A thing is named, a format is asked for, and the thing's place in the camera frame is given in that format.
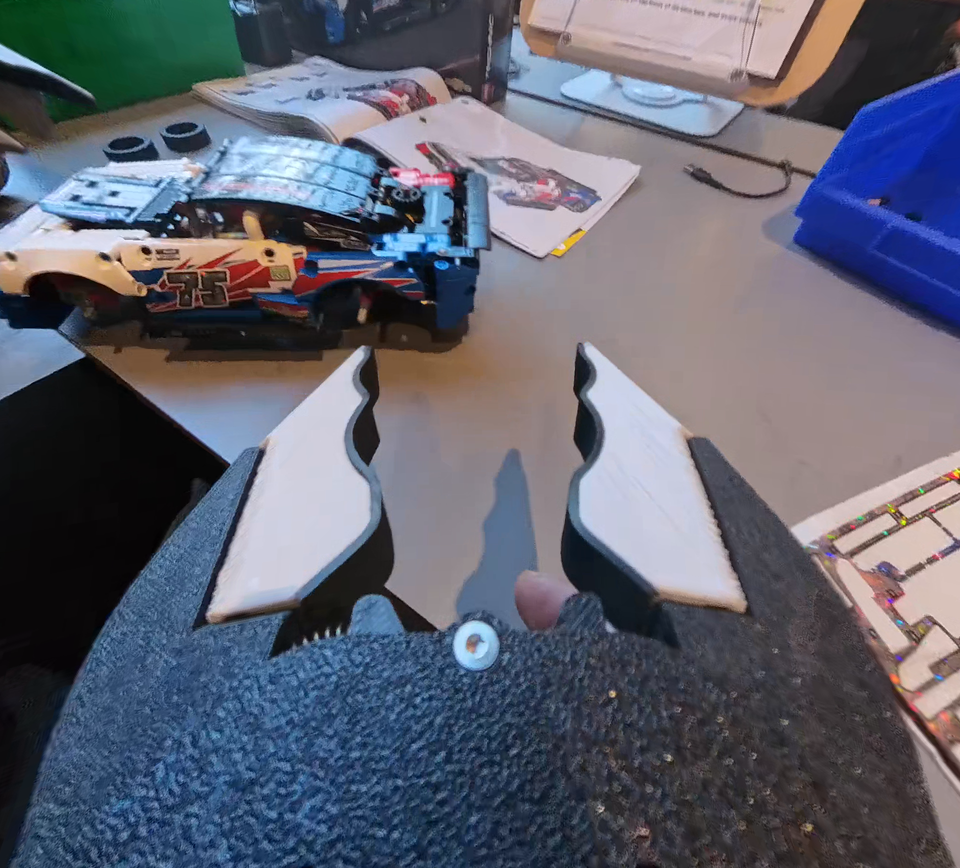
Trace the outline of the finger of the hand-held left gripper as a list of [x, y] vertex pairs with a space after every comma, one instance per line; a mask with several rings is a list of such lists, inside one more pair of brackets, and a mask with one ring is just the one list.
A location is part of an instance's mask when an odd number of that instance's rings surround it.
[[2, 118], [26, 134], [51, 134], [54, 123], [47, 106], [49, 97], [90, 109], [97, 104], [78, 84], [1, 45]]

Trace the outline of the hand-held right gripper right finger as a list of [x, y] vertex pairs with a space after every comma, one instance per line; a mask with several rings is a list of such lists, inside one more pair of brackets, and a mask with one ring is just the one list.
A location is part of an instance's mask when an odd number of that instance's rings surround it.
[[682, 423], [590, 342], [576, 348], [568, 581], [611, 631], [676, 643], [667, 606], [734, 615], [748, 600]]

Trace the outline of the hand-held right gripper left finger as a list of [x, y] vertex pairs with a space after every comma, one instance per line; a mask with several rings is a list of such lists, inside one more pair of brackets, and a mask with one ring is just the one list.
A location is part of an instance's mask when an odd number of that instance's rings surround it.
[[378, 359], [354, 350], [260, 444], [204, 618], [343, 605], [384, 589], [394, 546], [374, 468]]

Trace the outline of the toy brick race car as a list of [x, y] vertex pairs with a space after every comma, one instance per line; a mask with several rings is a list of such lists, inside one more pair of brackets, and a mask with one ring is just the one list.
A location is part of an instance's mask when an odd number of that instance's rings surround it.
[[110, 161], [2, 226], [2, 318], [151, 334], [409, 325], [461, 336], [491, 247], [489, 183], [285, 135], [209, 158]]

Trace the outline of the instruction booklet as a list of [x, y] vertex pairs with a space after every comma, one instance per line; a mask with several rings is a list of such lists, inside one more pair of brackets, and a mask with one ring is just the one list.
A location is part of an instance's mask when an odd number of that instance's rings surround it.
[[201, 101], [275, 134], [365, 147], [402, 168], [464, 167], [486, 177], [493, 235], [543, 259], [590, 229], [639, 178], [627, 159], [564, 147], [426, 67], [351, 68], [314, 56], [243, 77], [197, 82]]

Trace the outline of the person's right hand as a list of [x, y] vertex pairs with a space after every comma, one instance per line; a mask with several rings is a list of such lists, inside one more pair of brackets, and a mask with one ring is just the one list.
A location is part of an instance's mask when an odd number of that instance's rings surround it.
[[513, 593], [525, 626], [532, 632], [544, 632], [557, 624], [565, 604], [578, 589], [566, 577], [524, 570], [515, 581]]

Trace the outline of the green plastic bin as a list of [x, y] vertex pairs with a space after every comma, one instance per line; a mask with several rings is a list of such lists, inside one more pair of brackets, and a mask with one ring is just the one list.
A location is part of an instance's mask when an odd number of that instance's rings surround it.
[[1, 0], [1, 42], [94, 96], [50, 98], [54, 122], [245, 72], [230, 0]]

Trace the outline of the holographic sticker sheet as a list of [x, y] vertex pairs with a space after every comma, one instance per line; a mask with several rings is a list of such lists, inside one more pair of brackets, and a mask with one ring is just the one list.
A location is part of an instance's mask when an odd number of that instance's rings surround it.
[[959, 775], [959, 452], [795, 525], [921, 743]]

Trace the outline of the blue plastic bin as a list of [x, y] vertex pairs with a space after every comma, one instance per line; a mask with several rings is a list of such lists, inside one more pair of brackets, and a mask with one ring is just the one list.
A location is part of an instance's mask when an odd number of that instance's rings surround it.
[[798, 247], [957, 330], [959, 71], [862, 107], [795, 214]]

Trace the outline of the wooden document holder board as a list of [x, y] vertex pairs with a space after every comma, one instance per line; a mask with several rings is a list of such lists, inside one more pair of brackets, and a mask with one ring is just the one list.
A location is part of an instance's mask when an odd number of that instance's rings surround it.
[[843, 43], [865, 0], [823, 0], [809, 31], [783, 74], [774, 79], [742, 75], [732, 80], [695, 74], [675, 62], [627, 60], [617, 53], [594, 51], [564, 42], [529, 25], [534, 0], [522, 0], [521, 32], [531, 51], [591, 70], [654, 82], [697, 94], [714, 95], [753, 107], [781, 105], [803, 94], [825, 73]]

